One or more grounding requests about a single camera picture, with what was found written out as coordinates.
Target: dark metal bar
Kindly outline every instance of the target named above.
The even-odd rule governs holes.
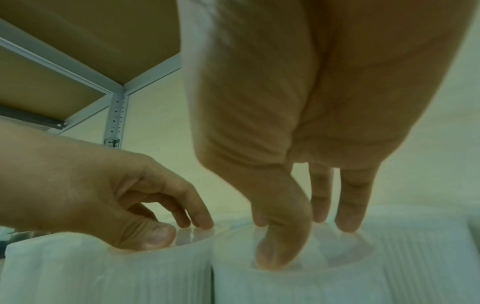
[[[30,113],[27,111],[17,110],[14,108],[0,105],[0,116],[5,116],[36,125],[41,125],[49,128],[63,129],[67,123],[63,120],[53,119],[50,117]]]

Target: fingernail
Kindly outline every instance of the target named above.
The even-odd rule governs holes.
[[[256,261],[260,267],[273,268],[275,266],[275,249],[273,244],[263,239],[256,249]]]
[[[171,226],[158,226],[146,237],[144,247],[148,249],[157,249],[170,245],[174,240],[175,228]]]

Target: wall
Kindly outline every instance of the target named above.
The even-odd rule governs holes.
[[[379,171],[372,204],[480,201],[478,54],[477,17],[432,105]],[[192,182],[212,213],[247,211],[246,200],[195,159],[181,73],[130,96],[122,148],[150,155]],[[296,165],[292,174],[310,195],[307,166]],[[334,206],[340,191],[338,177],[336,172]],[[161,206],[149,206],[158,216],[166,215]]]
[[[108,108],[103,109],[76,126],[60,133],[60,135],[96,144],[102,144],[108,113]]]

